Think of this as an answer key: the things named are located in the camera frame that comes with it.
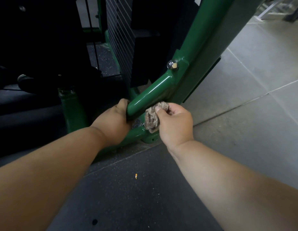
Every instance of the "screw hole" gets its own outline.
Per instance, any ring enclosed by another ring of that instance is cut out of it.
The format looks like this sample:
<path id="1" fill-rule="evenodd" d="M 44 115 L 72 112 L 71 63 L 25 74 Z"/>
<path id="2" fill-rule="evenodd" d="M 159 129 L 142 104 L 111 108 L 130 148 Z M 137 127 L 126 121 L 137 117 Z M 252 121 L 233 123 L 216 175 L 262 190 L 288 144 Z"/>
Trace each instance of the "screw hole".
<path id="1" fill-rule="evenodd" d="M 92 220 L 92 225 L 96 225 L 98 223 L 98 220 L 97 219 L 93 219 Z"/>

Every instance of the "cloth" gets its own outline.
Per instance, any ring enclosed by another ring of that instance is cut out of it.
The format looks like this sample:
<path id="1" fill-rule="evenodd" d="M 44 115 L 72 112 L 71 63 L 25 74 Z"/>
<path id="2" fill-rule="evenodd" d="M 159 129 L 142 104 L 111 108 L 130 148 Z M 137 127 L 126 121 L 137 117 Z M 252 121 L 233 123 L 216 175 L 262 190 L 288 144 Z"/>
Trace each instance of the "cloth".
<path id="1" fill-rule="evenodd" d="M 145 113 L 145 128 L 146 130 L 149 130 L 150 133 L 154 133 L 159 130 L 160 127 L 160 120 L 158 115 L 155 112 L 155 107 L 161 107 L 164 109 L 166 112 L 169 112 L 169 104 L 161 101 L 154 106 L 146 109 Z"/>

